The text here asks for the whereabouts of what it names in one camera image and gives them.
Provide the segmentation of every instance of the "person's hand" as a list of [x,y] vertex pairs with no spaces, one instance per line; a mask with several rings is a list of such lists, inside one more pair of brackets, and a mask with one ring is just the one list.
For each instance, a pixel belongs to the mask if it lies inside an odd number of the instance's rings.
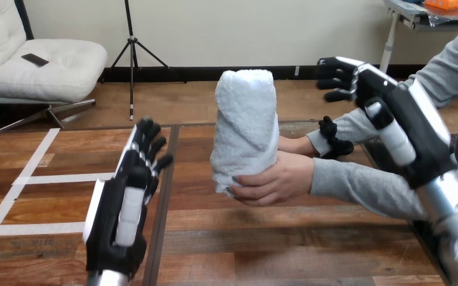
[[234,177],[242,186],[230,186],[228,191],[243,204],[269,206],[308,194],[313,171],[311,158],[279,151],[275,165],[258,175]]
[[278,150],[310,157],[318,155],[317,150],[313,147],[310,139],[306,136],[298,139],[290,139],[280,136],[278,139]]

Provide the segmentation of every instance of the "person's arm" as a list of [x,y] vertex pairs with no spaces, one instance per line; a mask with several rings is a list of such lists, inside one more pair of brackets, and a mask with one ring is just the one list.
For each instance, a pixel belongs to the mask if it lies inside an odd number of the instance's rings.
[[[448,43],[423,69],[409,77],[405,84],[411,85],[417,79],[426,89],[436,107],[441,108],[458,97],[458,35]],[[334,120],[338,125],[336,137],[360,144],[377,135],[369,120],[359,108]],[[307,137],[311,148],[323,156],[330,151],[327,140],[315,130]]]
[[314,159],[314,166],[310,195],[359,204],[381,216],[428,220],[415,191],[399,175],[320,158]]

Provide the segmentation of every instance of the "white chair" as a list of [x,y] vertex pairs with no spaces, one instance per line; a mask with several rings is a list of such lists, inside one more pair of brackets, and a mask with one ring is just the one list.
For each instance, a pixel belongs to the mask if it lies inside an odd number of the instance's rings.
[[[49,63],[36,67],[21,58],[30,53]],[[64,128],[55,112],[95,104],[95,100],[83,99],[94,89],[106,59],[106,50],[97,43],[66,39],[26,41],[15,2],[0,0],[0,103],[48,104],[45,110],[0,130],[42,117],[51,117]]]

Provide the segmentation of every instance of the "tripod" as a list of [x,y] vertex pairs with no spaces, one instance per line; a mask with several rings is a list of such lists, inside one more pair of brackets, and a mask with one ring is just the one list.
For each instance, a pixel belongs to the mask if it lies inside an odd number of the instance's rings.
[[144,45],[142,45],[139,41],[138,38],[136,38],[132,32],[132,22],[131,22],[131,12],[129,10],[129,0],[124,0],[125,2],[125,12],[127,14],[127,25],[129,26],[129,39],[127,39],[127,43],[123,47],[122,51],[120,52],[119,56],[115,60],[115,62],[112,64],[112,68],[115,67],[115,65],[118,63],[120,60],[120,57],[122,57],[123,53],[127,50],[127,47],[131,47],[131,120],[133,120],[133,112],[134,112],[134,69],[140,70],[141,68],[138,66],[138,57],[136,56],[136,44],[140,46],[142,49],[144,49],[146,52],[148,52],[154,59],[156,59],[158,62],[161,63],[168,71],[171,71],[175,74],[175,76],[179,79],[181,79],[182,82],[187,83],[185,79],[180,77],[178,73],[174,71],[172,67],[169,67],[167,64],[165,64],[160,58],[158,58],[156,55],[154,55],[149,49],[147,49]]

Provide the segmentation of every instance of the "black phone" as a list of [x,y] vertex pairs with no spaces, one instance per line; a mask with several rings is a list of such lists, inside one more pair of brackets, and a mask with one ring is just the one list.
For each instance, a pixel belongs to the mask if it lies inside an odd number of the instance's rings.
[[23,55],[22,58],[26,61],[30,61],[31,63],[35,64],[36,67],[42,67],[49,63],[49,61],[44,60],[35,54],[26,54]]

